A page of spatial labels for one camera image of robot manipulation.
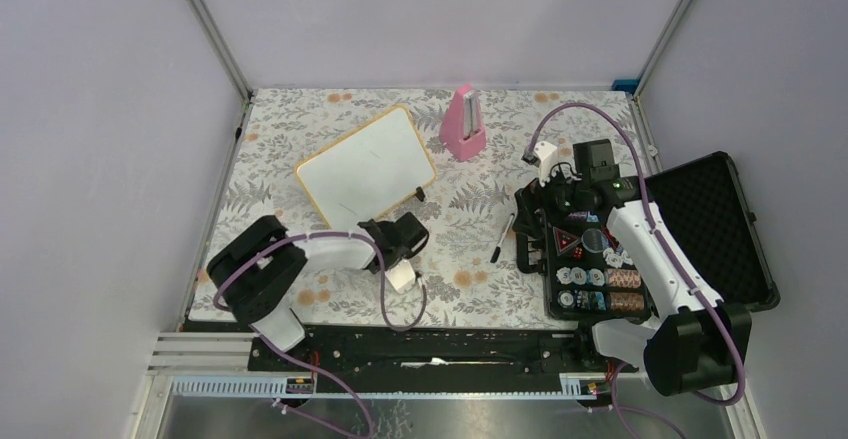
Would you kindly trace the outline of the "black poker chip case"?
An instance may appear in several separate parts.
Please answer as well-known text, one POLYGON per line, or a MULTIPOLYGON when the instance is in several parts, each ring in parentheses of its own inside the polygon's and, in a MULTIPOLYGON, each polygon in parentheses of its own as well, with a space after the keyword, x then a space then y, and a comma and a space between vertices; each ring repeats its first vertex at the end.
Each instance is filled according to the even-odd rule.
POLYGON ((608 214, 548 213, 538 179, 516 192, 517 263, 543 277, 550 316, 644 320, 707 306, 759 312, 779 304, 755 214, 728 154, 638 182, 640 199, 608 214), (557 255, 553 226, 578 236, 579 245, 557 255), (582 260, 572 257, 578 247, 582 260))

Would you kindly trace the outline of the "yellow framed whiteboard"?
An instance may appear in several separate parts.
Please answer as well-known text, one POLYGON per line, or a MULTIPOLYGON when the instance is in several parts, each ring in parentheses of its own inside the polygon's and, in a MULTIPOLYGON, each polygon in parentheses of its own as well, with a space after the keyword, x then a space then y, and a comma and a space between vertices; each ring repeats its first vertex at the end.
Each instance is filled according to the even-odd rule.
POLYGON ((396 105, 295 167, 331 229, 377 219, 437 178, 407 107, 396 105))

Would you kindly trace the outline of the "floral table mat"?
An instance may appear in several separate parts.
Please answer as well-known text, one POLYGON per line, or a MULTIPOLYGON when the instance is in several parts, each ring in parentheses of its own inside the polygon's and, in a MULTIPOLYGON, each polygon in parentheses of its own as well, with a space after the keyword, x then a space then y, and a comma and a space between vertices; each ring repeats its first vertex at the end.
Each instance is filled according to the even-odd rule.
POLYGON ((404 294, 354 271, 325 271, 297 278, 287 297, 306 323, 382 325, 417 321, 422 326, 565 330, 550 318, 543 280, 519 272, 515 240, 508 234, 495 264, 489 262, 514 210, 515 191, 536 175, 522 160, 533 134, 570 160, 576 143, 609 139, 626 175, 647 158, 638 138, 630 99, 621 92, 489 90, 480 93, 487 143, 466 162, 439 141, 448 89, 262 89, 252 102, 217 222, 208 243, 217 254, 254 220, 274 215, 299 233, 324 221, 295 176, 295 167, 386 110, 411 113, 437 169, 424 201, 395 209, 412 212, 430 240, 413 259, 423 286, 404 294))

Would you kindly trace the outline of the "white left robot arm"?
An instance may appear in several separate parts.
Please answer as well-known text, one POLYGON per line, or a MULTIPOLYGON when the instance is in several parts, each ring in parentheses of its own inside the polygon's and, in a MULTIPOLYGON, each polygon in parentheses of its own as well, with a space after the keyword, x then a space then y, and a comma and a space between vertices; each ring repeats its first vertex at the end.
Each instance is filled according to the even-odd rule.
POLYGON ((348 231, 291 234, 274 215, 262 216, 219 251, 205 272, 216 287, 213 306, 229 312, 272 345, 272 357, 288 370, 309 360, 305 328, 286 300, 304 273, 367 271, 379 280, 380 300, 420 283, 411 265, 429 241, 412 213, 391 221, 368 220, 348 231))

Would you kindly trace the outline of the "black mounting base plate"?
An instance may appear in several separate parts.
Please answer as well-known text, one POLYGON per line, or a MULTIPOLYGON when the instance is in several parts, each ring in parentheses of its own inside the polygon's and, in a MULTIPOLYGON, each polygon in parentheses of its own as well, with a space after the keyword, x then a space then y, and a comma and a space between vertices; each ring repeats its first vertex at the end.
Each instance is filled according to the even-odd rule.
POLYGON ((569 394, 565 380, 610 379, 616 360, 600 356, 581 331, 308 325, 285 360, 260 339, 248 354, 251 372, 296 372, 318 366, 357 393, 569 394))

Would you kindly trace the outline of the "blue corner bracket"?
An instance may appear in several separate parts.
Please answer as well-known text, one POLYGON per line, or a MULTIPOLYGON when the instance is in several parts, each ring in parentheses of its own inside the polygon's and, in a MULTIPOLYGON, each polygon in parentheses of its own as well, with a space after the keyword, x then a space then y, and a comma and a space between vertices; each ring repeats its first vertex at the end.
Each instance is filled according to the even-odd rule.
POLYGON ((616 79, 611 84, 611 90, 633 95, 636 93, 639 85, 639 79, 616 79))

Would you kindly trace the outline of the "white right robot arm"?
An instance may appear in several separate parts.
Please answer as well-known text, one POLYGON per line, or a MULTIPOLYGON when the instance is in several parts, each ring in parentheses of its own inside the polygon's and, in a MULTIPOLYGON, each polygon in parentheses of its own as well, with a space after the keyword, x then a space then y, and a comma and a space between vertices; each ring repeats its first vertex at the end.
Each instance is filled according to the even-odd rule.
POLYGON ((580 144, 570 163, 540 142, 526 160, 537 175, 516 196, 521 251, 541 255, 548 311, 581 327, 577 364, 597 371, 616 359, 662 395, 738 402, 751 314, 686 257, 644 175, 623 175, 607 140, 580 144))

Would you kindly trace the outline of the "triangular all-in button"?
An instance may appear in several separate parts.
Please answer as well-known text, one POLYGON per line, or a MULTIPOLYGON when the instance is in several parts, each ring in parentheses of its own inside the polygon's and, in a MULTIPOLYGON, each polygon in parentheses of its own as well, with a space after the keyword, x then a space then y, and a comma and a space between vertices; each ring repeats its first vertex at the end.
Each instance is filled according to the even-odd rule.
POLYGON ((552 234, 557 255, 570 252, 580 243, 578 236, 556 226, 552 227, 552 234))

